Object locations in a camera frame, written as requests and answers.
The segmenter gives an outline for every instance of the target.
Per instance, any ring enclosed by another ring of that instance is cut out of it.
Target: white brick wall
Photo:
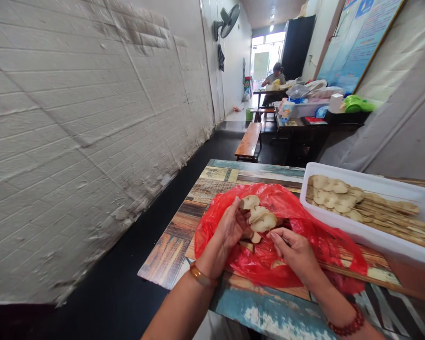
[[[0,301],[66,297],[209,137],[203,69],[144,8],[0,0]]]

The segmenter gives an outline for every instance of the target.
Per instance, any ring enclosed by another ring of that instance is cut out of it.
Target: black cabinet
[[[316,16],[292,19],[285,26],[286,35],[281,63],[286,80],[296,79],[302,75],[310,40],[312,40],[315,18]]]

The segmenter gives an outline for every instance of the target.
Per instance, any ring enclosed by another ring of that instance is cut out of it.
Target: red bead bracelet
[[[351,334],[354,334],[358,330],[360,330],[362,326],[364,325],[365,318],[362,315],[362,312],[355,304],[351,304],[351,305],[356,311],[356,317],[350,324],[344,327],[337,327],[336,325],[332,324],[330,321],[327,322],[330,329],[332,329],[333,332],[337,334],[338,336],[341,336],[341,337],[350,336]]]

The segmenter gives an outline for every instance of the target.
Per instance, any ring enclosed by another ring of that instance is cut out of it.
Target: seated woman
[[[249,213],[239,210],[239,198],[227,208],[219,225],[202,255],[168,294],[157,311],[142,339],[192,339],[206,316],[217,279],[227,261],[231,249],[241,239],[248,225]],[[329,282],[321,270],[307,239],[286,228],[271,230],[269,236],[275,249],[302,283],[314,295],[332,329],[337,335],[347,334],[347,339],[384,339],[370,325],[356,306],[351,305]],[[212,339],[204,335],[197,339]],[[238,339],[220,336],[218,339]]]
[[[283,72],[283,67],[279,62],[276,62],[274,67],[272,68],[273,73],[270,74],[265,81],[261,84],[262,87],[265,87],[266,85],[271,85],[272,82],[276,79],[280,80],[280,85],[285,83],[285,75]],[[273,102],[281,101],[283,97],[286,97],[287,95],[282,94],[267,94],[264,96],[263,105],[264,107],[268,107],[269,104]]]

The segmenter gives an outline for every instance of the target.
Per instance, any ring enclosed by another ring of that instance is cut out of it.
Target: gold bangle
[[[211,279],[210,277],[203,274],[201,271],[198,270],[197,266],[195,265],[195,261],[193,261],[190,264],[190,273],[194,277],[194,279],[197,280],[198,283],[200,283],[202,286],[205,287],[217,287],[217,280]]]

